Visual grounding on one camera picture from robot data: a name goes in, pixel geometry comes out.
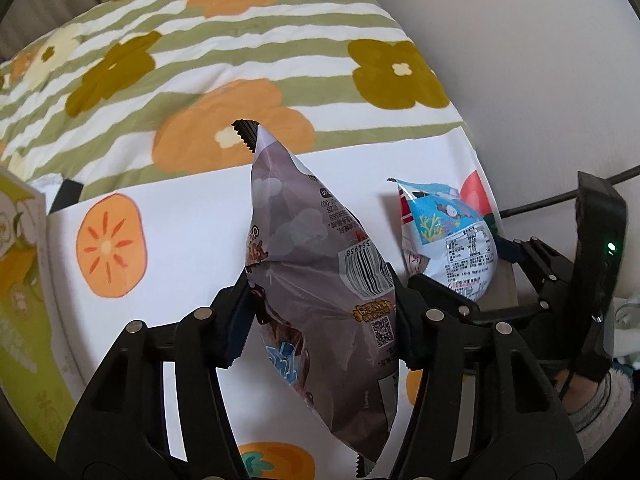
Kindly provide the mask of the person right hand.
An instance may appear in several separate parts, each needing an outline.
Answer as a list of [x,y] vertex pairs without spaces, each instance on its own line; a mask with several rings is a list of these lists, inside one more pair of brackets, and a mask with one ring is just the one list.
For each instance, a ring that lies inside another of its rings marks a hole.
[[561,370],[555,375],[555,389],[568,414],[581,410],[596,395],[599,383],[570,372]]

